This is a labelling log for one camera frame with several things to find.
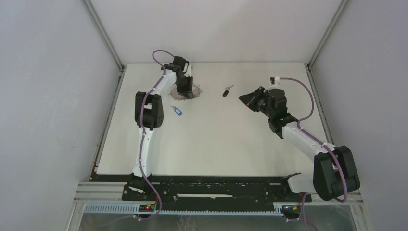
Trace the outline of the key with black fob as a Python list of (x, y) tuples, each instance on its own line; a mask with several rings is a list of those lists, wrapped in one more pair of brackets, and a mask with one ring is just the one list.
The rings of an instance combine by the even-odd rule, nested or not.
[(223, 92), (222, 97), (227, 97), (227, 95), (228, 95), (229, 92), (230, 92), (230, 89), (231, 89), (233, 86), (234, 86), (234, 85), (225, 87), (225, 91)]

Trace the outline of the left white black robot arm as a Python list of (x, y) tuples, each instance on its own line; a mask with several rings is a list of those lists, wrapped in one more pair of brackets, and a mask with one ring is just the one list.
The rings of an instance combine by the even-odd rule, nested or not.
[(151, 200), (159, 194), (149, 180), (152, 174), (151, 155), (158, 129), (165, 118), (162, 95), (173, 87), (183, 99), (193, 98), (193, 76), (189, 61), (174, 56), (173, 62), (162, 66), (162, 75), (149, 91), (135, 96), (135, 121), (139, 128), (138, 154), (135, 166), (124, 186), (124, 201)]

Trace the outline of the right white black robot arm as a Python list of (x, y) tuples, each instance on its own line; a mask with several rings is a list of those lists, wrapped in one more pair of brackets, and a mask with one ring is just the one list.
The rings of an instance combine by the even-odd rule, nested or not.
[(284, 90), (259, 87), (238, 97), (251, 111), (268, 118), (270, 130), (289, 142), (313, 163), (311, 174), (298, 173), (287, 177), (280, 187), (285, 201), (294, 200), (299, 193), (316, 193), (324, 201), (344, 201), (348, 194), (360, 188), (360, 179), (352, 151), (320, 141), (288, 112)]

